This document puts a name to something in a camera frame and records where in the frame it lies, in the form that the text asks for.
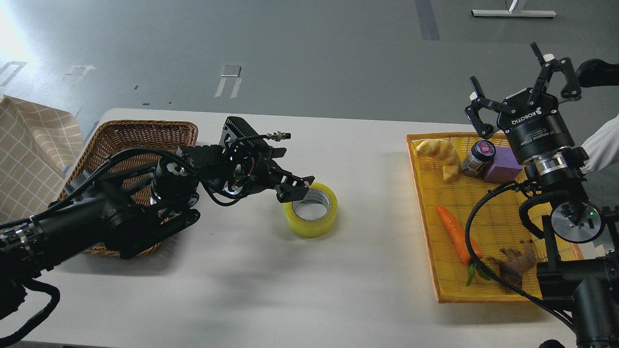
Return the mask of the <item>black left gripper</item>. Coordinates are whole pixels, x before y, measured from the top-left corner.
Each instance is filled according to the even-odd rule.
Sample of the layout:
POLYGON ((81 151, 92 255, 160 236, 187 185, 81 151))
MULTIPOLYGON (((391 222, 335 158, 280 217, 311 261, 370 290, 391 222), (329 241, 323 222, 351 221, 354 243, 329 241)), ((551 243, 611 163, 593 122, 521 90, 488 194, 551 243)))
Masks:
POLYGON ((292 172, 284 170, 272 159, 246 157, 233 167, 231 177, 227 180, 227 192, 243 198, 273 189, 279 203, 291 203, 304 199, 314 180, 312 175, 292 175, 292 172))

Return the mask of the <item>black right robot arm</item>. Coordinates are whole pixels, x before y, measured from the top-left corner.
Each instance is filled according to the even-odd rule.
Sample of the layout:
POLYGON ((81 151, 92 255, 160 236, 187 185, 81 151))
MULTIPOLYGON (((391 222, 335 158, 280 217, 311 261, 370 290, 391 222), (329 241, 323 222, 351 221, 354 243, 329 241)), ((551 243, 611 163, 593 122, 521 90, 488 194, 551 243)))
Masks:
POLYGON ((465 226, 466 247, 475 266, 562 321, 579 348, 616 348, 618 324, 618 210, 597 208, 582 187, 581 168, 588 155, 575 143, 559 104, 578 101, 581 85, 570 58, 556 59, 531 48, 540 64, 532 87, 504 101, 487 99, 476 77, 466 114, 484 139, 501 130, 523 165, 526 180, 509 181, 484 196, 472 209, 465 226), (537 265, 541 299, 500 279, 475 255, 470 242, 474 217, 491 198, 505 191, 532 192, 519 208, 522 225, 544 240, 547 260, 537 265), (588 243, 609 231, 615 249, 590 260, 563 261, 557 238, 588 243))

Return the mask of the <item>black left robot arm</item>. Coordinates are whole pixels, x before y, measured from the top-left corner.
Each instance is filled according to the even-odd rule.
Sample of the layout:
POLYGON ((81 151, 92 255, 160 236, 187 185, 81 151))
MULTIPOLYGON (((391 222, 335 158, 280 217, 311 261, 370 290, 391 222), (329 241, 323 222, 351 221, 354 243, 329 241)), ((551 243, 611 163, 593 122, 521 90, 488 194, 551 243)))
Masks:
POLYGON ((230 116, 218 145, 180 145, 168 151, 133 147, 84 170, 65 185, 65 198, 43 212, 1 225, 1 317, 13 314, 28 290, 49 295, 44 308, 15 333, 1 339, 6 348, 24 339, 51 315, 60 301, 57 287, 40 282, 42 271, 103 244, 130 259, 195 224, 194 206, 202 186, 211 200, 231 206, 273 189, 280 203, 304 199, 313 176, 299 177, 276 163, 285 148, 267 140, 290 139, 287 132, 257 133, 244 119, 230 116))

